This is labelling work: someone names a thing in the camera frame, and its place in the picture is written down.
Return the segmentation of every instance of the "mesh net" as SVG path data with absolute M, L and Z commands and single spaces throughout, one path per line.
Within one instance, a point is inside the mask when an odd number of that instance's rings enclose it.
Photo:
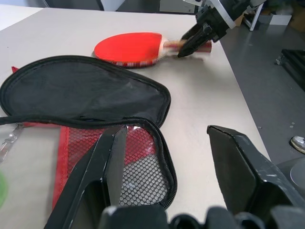
M 53 207 L 76 163 L 105 130 L 61 127 Z M 121 206 L 152 205 L 166 197 L 168 180 L 161 171 L 153 137 L 142 127 L 127 127 L 124 164 Z

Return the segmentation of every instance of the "ping pong paddle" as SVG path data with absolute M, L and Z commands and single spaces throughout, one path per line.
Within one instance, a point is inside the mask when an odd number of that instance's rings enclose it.
M 155 32 L 119 34 L 99 42 L 94 48 L 97 58 L 125 68 L 144 67 L 157 63 L 169 52 L 178 52 L 186 41 L 169 41 Z M 209 41 L 197 52 L 211 52 Z

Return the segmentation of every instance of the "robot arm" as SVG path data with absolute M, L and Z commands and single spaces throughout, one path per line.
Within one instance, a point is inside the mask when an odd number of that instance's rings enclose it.
M 178 53 L 178 57 L 192 54 L 200 45 L 213 40 L 218 41 L 226 35 L 227 29 L 233 29 L 235 20 L 248 6 L 255 7 L 265 0 L 184 0 L 202 6 L 196 14 L 197 23 L 182 37 L 187 40 Z

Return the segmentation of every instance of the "paddle handle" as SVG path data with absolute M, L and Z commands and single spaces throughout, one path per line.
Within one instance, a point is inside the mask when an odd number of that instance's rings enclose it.
M 163 48 L 169 49 L 171 52 L 178 52 L 183 44 L 186 42 L 186 40 L 180 40 L 180 41 L 166 41 L 163 44 Z M 211 52 L 212 51 L 212 42 L 208 41 L 205 44 L 201 45 L 196 52 Z

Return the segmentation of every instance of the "case lid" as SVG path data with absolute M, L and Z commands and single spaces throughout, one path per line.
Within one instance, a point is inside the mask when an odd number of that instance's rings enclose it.
M 158 127 L 170 101 L 169 91 L 160 83 L 85 56 L 55 56 L 30 63 L 0 88 L 0 105 L 7 115 L 102 121 L 143 117 Z

